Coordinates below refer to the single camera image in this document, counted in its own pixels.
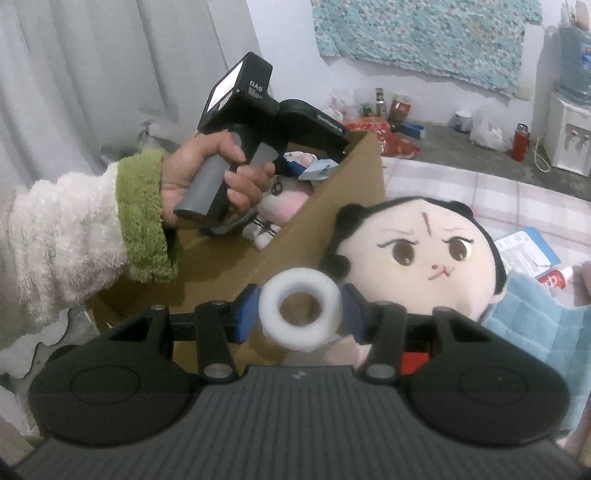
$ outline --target white cup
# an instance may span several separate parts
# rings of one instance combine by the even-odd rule
[[[472,121],[472,112],[468,110],[458,110],[456,112],[456,130],[462,133],[470,131],[470,123]]]

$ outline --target plush doll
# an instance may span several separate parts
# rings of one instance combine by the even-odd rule
[[[506,282],[501,256],[470,207],[425,197],[342,208],[319,269],[372,302],[427,315],[444,306],[473,320]],[[346,336],[311,354],[290,353],[285,364],[359,366],[368,350]]]
[[[297,176],[316,160],[315,156],[292,152],[285,157],[288,161],[283,162],[284,168],[277,169],[281,174],[273,178],[271,188],[257,207],[257,216],[242,230],[242,235],[253,240],[259,251],[277,236],[313,193],[310,182],[300,181]]]

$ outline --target white tape roll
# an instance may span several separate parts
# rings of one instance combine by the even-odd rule
[[[322,310],[315,322],[297,326],[282,317],[281,304],[294,293],[307,293],[318,300]],[[259,298],[259,318],[265,334],[289,350],[309,352],[330,342],[342,317],[338,286],[311,268],[292,268],[276,275],[265,283]]]

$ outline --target light blue towel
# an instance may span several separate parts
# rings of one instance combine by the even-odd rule
[[[512,273],[482,324],[566,379],[571,403],[562,429],[574,430],[591,392],[591,306],[566,309],[538,281]]]

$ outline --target electrical cable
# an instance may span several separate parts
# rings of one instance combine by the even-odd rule
[[[538,170],[544,172],[544,173],[548,173],[550,171],[550,164],[546,161],[546,159],[544,157],[542,157],[542,155],[540,155],[538,153],[538,146],[540,144],[540,139],[538,138],[538,140],[535,141],[535,147],[534,147],[534,162],[535,162],[535,166],[538,167]],[[538,163],[538,157],[540,158],[540,160],[544,163],[546,169],[543,169],[542,167],[540,167],[540,164]]]

